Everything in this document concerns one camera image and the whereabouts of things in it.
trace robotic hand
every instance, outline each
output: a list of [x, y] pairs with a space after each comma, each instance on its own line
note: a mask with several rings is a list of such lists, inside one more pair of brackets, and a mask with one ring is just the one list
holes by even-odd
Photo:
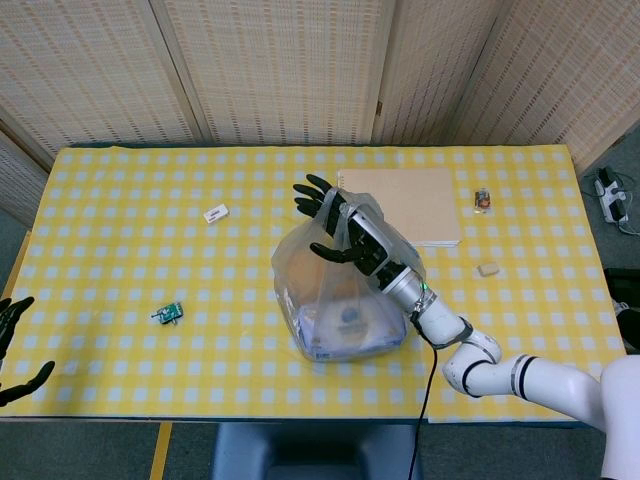
[[[25, 298], [14, 304], [11, 304], [10, 298], [5, 298], [0, 301], [0, 367], [2, 366], [2, 361], [7, 354], [7, 348], [9, 348], [9, 344], [13, 338], [16, 324], [18, 320], [20, 320], [20, 316], [32, 303], [33, 297]], [[40, 368], [38, 374], [26, 384], [0, 390], [0, 407], [4, 407], [9, 402], [13, 402], [14, 400], [35, 392], [47, 381], [54, 366], [55, 362], [49, 361], [45, 363], [42, 368]]]
[[[351, 242], [345, 251], [318, 243], [311, 244], [311, 250], [330, 262], [354, 262], [409, 315], [420, 336], [435, 349], [459, 343], [443, 367], [455, 390], [472, 397], [512, 394], [598, 428], [607, 433], [603, 478], [635, 478], [640, 471], [640, 455], [633, 451], [640, 438], [640, 385], [634, 378], [640, 358], [625, 357], [611, 364], [602, 374], [602, 385], [581, 370], [531, 355], [501, 362], [496, 340], [456, 315], [411, 267], [418, 254], [413, 247], [406, 248], [408, 242], [396, 230], [366, 205], [346, 208], [347, 192], [314, 175], [307, 179], [316, 188], [293, 186], [305, 195], [295, 199], [298, 210], [314, 217], [330, 201], [325, 230], [333, 236], [340, 215], [348, 215]], [[622, 405], [628, 405], [628, 411], [620, 412]]]

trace yellow checkered tablecloth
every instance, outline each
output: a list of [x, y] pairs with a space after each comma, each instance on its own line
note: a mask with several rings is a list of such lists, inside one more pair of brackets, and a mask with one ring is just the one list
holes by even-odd
[[[431, 351], [313, 364], [273, 292], [270, 258], [304, 221], [291, 185], [340, 168], [446, 165], [463, 241], [420, 248], [428, 281], [506, 358], [527, 352], [598, 376], [623, 354], [569, 152], [564, 146], [64, 149], [38, 212], [14, 297], [5, 386], [46, 360], [44, 388], [9, 416], [415, 418]], [[473, 213], [488, 187], [493, 212]], [[202, 214], [225, 203], [230, 216]], [[498, 275], [475, 267], [495, 260]], [[180, 301], [177, 326], [149, 314]], [[453, 348], [441, 352], [441, 357]], [[473, 399], [441, 373], [432, 421], [563, 419], [512, 397]]]

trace eraser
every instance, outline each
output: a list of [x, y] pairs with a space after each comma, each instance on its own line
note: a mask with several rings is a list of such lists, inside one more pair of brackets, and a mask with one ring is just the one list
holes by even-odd
[[491, 275], [495, 275], [500, 271], [500, 267], [496, 262], [483, 263], [482, 265], [478, 265], [478, 272], [483, 277], [490, 277]]
[[204, 219], [207, 223], [213, 223], [217, 220], [220, 220], [222, 217], [226, 217], [229, 215], [229, 210], [225, 207], [224, 203], [218, 205], [215, 208], [212, 208], [208, 212], [204, 213]]

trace floor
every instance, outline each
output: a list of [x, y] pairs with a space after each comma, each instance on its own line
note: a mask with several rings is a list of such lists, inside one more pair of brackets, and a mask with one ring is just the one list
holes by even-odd
[[[637, 179], [640, 197], [640, 128], [610, 149], [597, 166], [604, 165]], [[590, 173], [581, 179], [581, 188], [592, 193]], [[605, 224], [597, 199], [584, 199], [603, 265], [640, 268], [640, 238]], [[631, 223], [640, 230], [640, 198]], [[0, 291], [24, 232], [0, 211]], [[0, 422], [0, 477], [146, 479], [158, 427], [155, 422]], [[211, 423], [174, 424], [163, 478], [206, 478], [216, 428]], [[595, 479], [603, 451], [604, 435], [591, 428], [428, 425], [420, 439], [420, 458], [429, 480]]]

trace table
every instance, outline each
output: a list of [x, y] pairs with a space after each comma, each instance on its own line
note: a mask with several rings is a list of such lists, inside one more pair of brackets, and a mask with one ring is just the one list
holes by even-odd
[[[420, 248], [430, 285], [508, 358], [522, 351], [598, 376], [622, 355], [611, 302], [565, 146], [63, 149], [14, 297], [33, 295], [2, 381], [46, 360], [19, 417], [414, 419], [431, 352], [412, 331], [388, 355], [313, 364], [281, 317], [270, 257], [304, 221], [291, 185], [340, 168], [447, 165], [463, 241]], [[473, 213], [475, 188], [493, 196]], [[230, 216], [202, 214], [225, 203]], [[475, 267], [497, 261], [500, 273]], [[180, 301], [178, 325], [149, 314]], [[442, 358], [452, 349], [441, 353]], [[438, 372], [434, 422], [561, 420], [511, 397], [455, 393]]]

